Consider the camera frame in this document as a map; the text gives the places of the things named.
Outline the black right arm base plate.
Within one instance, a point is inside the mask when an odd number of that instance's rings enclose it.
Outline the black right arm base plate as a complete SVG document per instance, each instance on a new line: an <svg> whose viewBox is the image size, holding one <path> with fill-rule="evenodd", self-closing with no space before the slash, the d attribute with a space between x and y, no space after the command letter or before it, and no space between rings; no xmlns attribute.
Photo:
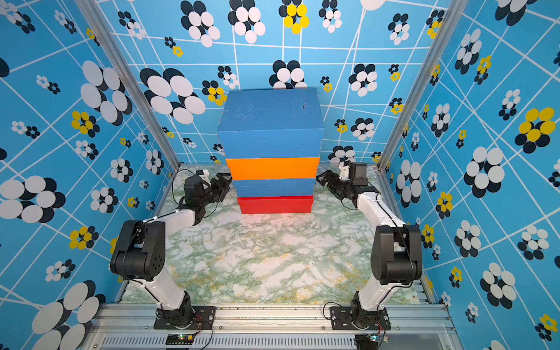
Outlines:
<svg viewBox="0 0 560 350"><path fill-rule="evenodd" d="M333 306L329 312L333 330L384 332L392 329L386 309L367 312L350 306Z"/></svg>

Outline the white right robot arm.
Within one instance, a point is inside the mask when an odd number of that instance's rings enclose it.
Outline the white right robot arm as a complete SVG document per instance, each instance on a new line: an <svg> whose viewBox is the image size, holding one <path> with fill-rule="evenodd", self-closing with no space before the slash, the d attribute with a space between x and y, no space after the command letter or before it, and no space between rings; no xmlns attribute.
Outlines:
<svg viewBox="0 0 560 350"><path fill-rule="evenodd" d="M354 294L349 307L335 306L330 317L333 328L349 325L356 330L389 330L386 303L396 291L410 288L422 274L421 233L407 225L385 204L380 190L367 179L364 163L340 166L340 173L326 171L316 176L339 201L350 200L364 214L374 230L370 255L372 277Z"/></svg>

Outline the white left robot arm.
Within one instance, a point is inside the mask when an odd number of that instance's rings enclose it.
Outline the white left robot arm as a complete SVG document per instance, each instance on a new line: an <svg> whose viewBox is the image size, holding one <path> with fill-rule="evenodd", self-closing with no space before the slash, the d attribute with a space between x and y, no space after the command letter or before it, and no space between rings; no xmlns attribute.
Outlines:
<svg viewBox="0 0 560 350"><path fill-rule="evenodd" d="M213 309L196 311L188 292L166 270L166 239L199 224L208 205L225 199L231 182L229 173L218 173L210 179L208 171L197 171L184 181L184 195L173 212L146 220L128 220L122 225L109 268L124 280L138 284L154 300L155 328L202 330L211 326L209 312Z"/></svg>

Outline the orange shoebox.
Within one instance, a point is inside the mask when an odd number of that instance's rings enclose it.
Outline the orange shoebox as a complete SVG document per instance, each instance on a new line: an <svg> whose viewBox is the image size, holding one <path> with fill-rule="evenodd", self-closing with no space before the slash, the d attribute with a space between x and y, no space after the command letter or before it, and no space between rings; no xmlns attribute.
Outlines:
<svg viewBox="0 0 560 350"><path fill-rule="evenodd" d="M315 178L319 158L239 158L226 163L234 180Z"/></svg>

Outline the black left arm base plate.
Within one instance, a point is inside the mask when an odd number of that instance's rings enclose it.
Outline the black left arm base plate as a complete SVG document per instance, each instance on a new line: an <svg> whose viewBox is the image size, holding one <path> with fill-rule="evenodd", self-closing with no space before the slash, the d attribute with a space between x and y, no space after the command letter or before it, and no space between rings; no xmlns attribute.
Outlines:
<svg viewBox="0 0 560 350"><path fill-rule="evenodd" d="M210 330L214 323L217 307L195 306L185 310L155 310L156 330Z"/></svg>

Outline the blue shoebox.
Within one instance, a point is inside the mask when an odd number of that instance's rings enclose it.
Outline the blue shoebox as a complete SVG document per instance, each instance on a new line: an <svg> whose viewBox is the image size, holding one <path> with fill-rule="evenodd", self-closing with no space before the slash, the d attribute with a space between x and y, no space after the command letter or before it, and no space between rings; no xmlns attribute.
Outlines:
<svg viewBox="0 0 560 350"><path fill-rule="evenodd" d="M313 195L315 183L315 178L234 180L233 186L239 198L260 198Z"/></svg>
<svg viewBox="0 0 560 350"><path fill-rule="evenodd" d="M217 135L228 160L317 158L325 135L319 93L310 87L230 92Z"/></svg>

